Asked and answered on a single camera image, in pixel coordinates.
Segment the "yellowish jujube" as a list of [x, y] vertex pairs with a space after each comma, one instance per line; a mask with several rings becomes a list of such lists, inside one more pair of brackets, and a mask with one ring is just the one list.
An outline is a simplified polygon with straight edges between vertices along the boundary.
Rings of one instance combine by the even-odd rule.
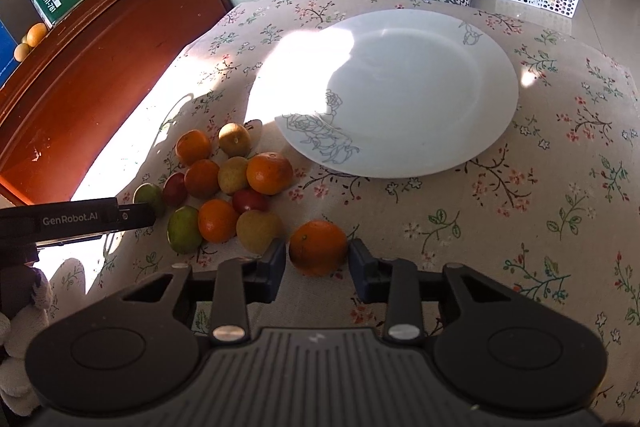
[[248, 160], [245, 157], [235, 156], [227, 159], [219, 168], [218, 184], [221, 192], [232, 195], [237, 191], [248, 187], [246, 176]]

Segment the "orange mandarin large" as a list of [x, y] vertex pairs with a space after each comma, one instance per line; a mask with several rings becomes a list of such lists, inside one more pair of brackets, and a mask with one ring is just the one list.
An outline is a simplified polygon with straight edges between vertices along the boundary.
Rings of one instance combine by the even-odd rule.
[[247, 182], [260, 194], [272, 196], [285, 191], [291, 186], [293, 176], [292, 164], [280, 153], [260, 153], [247, 163]]

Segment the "brownish green jujube top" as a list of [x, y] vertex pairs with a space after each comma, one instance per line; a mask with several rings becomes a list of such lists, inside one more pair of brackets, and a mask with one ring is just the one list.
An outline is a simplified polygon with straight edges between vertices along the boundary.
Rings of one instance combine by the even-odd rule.
[[218, 132], [218, 145], [228, 157], [246, 157], [252, 149], [250, 132], [242, 124], [229, 122]]

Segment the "small yellow fruit on cabinet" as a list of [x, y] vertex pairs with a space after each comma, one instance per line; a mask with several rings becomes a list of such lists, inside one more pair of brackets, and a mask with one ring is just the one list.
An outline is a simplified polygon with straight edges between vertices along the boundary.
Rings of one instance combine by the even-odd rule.
[[14, 49], [14, 60], [17, 63], [23, 63], [30, 52], [32, 52], [32, 48], [27, 43], [22, 42]]

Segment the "small orange on cabinet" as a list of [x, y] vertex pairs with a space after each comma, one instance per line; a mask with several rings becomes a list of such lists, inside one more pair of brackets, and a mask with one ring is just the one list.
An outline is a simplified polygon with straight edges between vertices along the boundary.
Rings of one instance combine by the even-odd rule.
[[35, 48], [43, 40], [47, 33], [48, 28], [45, 23], [36, 23], [35, 25], [32, 25], [31, 28], [29, 28], [26, 36], [23, 39], [23, 42], [31, 48]]

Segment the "floral tablecloth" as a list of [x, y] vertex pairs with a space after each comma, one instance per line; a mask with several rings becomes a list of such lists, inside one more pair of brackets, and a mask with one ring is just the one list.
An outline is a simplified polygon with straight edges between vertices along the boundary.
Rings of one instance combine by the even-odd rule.
[[[285, 44], [318, 68], [314, 34], [360, 14], [442, 13], [465, 49], [494, 40], [518, 74], [520, 98], [503, 136], [466, 164], [433, 176], [374, 179], [314, 164], [273, 124], [286, 92], [262, 64]], [[626, 67], [557, 31], [423, 0], [245, 2], [190, 43], [114, 135], [76, 191], [122, 202], [178, 170], [192, 129], [262, 122], [258, 150], [294, 167], [272, 210], [289, 229], [326, 220], [377, 256], [423, 270], [461, 262], [582, 322], [600, 338], [608, 373], [594, 410], [639, 419], [639, 90]]]

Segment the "red wooden cabinet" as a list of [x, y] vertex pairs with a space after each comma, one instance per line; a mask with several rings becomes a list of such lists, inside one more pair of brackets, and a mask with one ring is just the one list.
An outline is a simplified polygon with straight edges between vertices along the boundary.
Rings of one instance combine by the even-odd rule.
[[1, 194], [69, 200], [104, 146], [230, 0], [84, 0], [1, 89]]

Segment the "green lime fruit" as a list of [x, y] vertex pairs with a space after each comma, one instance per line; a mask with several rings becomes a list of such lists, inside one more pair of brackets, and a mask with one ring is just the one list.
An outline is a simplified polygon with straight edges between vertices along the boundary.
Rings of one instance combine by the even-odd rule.
[[193, 254], [198, 250], [203, 237], [198, 228], [198, 210], [192, 206], [176, 209], [167, 223], [167, 240], [178, 255]]

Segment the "red cherry tomato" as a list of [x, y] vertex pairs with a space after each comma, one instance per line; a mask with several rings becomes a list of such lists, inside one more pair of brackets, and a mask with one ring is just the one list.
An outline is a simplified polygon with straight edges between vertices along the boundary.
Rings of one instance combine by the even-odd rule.
[[250, 187], [241, 188], [231, 196], [231, 204], [238, 213], [250, 210], [268, 211], [269, 197], [256, 192]]
[[189, 197], [184, 182], [184, 174], [182, 172], [174, 172], [166, 179], [163, 190], [162, 199], [165, 205], [169, 207], [181, 207]]

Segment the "white floral plate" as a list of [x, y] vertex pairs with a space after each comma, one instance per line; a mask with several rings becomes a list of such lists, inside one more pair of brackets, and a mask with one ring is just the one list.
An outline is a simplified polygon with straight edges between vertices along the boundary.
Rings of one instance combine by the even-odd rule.
[[320, 166], [396, 179], [480, 155], [517, 105], [518, 74], [485, 31], [386, 10], [287, 34], [262, 63], [246, 115]]

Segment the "blue box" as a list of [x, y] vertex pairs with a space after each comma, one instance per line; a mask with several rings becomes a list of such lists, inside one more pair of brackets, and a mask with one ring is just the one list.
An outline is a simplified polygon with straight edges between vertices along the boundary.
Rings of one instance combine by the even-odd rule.
[[14, 58], [14, 50], [16, 41], [6, 29], [3, 23], [0, 23], [0, 86], [6, 83], [6, 80], [13, 74], [18, 63]]

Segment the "white plush toy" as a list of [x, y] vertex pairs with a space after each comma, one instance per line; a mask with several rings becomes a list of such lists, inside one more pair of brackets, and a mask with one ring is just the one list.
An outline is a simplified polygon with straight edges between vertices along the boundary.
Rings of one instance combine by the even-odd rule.
[[17, 416], [39, 407], [25, 358], [29, 343], [49, 325], [52, 299], [40, 270], [17, 265], [1, 271], [1, 400]]

